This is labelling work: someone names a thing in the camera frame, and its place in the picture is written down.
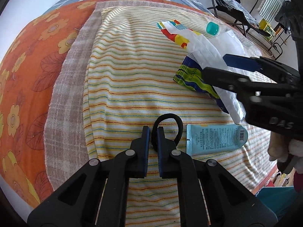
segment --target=striped cloth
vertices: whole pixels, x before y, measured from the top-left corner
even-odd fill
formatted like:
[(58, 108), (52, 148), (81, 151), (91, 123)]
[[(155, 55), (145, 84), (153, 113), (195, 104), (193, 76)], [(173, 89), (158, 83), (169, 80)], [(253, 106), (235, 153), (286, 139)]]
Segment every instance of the striped cloth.
[[(179, 115), (184, 132), (178, 149), (186, 148), (187, 124), (232, 124), (206, 94), (190, 91), (173, 81), (186, 51), (167, 39), (157, 21), (177, 19), (203, 33), (208, 17), (180, 9), (147, 6), (115, 6), (103, 9), (84, 82), (84, 133), (90, 158), (107, 160), (129, 148), (164, 113)], [(256, 74), (255, 80), (269, 81)], [(161, 123), (166, 137), (174, 139), (177, 125)], [(193, 158), (218, 160), (249, 190), (254, 189), (274, 167), (266, 152), (270, 132), (242, 124), (248, 142), (236, 151)], [(162, 180), (158, 158), (151, 148), (145, 179), (130, 179), (127, 226), (180, 226), (176, 180)]]

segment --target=checkered cloth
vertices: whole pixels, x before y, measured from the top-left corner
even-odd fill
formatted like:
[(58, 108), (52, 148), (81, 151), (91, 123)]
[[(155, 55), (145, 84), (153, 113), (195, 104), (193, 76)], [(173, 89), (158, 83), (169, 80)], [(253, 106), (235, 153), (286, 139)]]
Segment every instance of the checkered cloth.
[(216, 0), (217, 4), (223, 7), (227, 7), (229, 11), (232, 9), (239, 10), (244, 13), (244, 16), (249, 24), (252, 26), (256, 25), (259, 28), (259, 24), (254, 17), (250, 15), (250, 13), (243, 8), (243, 6), (235, 0)]

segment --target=orange fabric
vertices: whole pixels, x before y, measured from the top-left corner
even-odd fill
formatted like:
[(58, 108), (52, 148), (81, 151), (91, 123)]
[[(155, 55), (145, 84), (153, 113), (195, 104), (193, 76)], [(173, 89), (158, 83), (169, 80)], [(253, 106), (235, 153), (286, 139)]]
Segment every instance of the orange fabric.
[[(45, 170), (43, 143), (53, 85), (68, 50), (99, 1), (108, 0), (72, 3), (33, 20), (1, 62), (0, 174), (32, 207), (53, 191)], [(149, 1), (199, 11), (174, 2)]]

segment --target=elastic band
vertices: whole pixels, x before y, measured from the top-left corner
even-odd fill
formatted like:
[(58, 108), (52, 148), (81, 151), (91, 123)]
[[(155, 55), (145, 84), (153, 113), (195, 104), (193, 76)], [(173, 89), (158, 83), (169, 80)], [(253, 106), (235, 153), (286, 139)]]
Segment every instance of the elastic band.
[(183, 133), (183, 122), (181, 118), (176, 114), (163, 114), (160, 117), (157, 118), (157, 120), (154, 123), (154, 126), (152, 128), (151, 133), (151, 144), (156, 152), (158, 152), (158, 143), (157, 143), (157, 128), (163, 120), (167, 119), (174, 119), (178, 125), (178, 134), (176, 135), (176, 138), (174, 139), (175, 145), (177, 146), (178, 143), (181, 140), (182, 133)]

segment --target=silver screw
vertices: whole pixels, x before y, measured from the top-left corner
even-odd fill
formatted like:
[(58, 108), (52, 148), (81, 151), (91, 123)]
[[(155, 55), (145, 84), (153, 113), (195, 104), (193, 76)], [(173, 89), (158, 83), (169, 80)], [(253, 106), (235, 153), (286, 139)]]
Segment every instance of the silver screw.
[(252, 102), (255, 102), (255, 103), (258, 103), (258, 102), (261, 102), (262, 101), (262, 98), (259, 97), (259, 96), (251, 96), (249, 98)]
[(129, 149), (129, 150), (126, 150), (126, 151), (125, 151), (125, 154), (126, 154), (127, 156), (132, 156), (132, 155), (134, 155), (134, 153), (135, 153), (135, 151), (132, 150), (132, 149)]
[(214, 159), (209, 159), (208, 162), (207, 162), (207, 164), (209, 166), (215, 166), (217, 164), (217, 162)]
[(174, 150), (172, 151), (172, 155), (178, 156), (178, 155), (180, 155), (180, 154), (181, 154), (181, 151), (178, 150), (178, 149), (174, 149)]
[(244, 83), (244, 82), (247, 82), (248, 80), (246, 78), (239, 78), (238, 81)]
[(96, 165), (98, 165), (98, 163), (99, 163), (99, 160), (98, 160), (98, 159), (91, 159), (91, 160), (89, 161), (89, 164), (90, 164), (91, 166), (96, 166)]

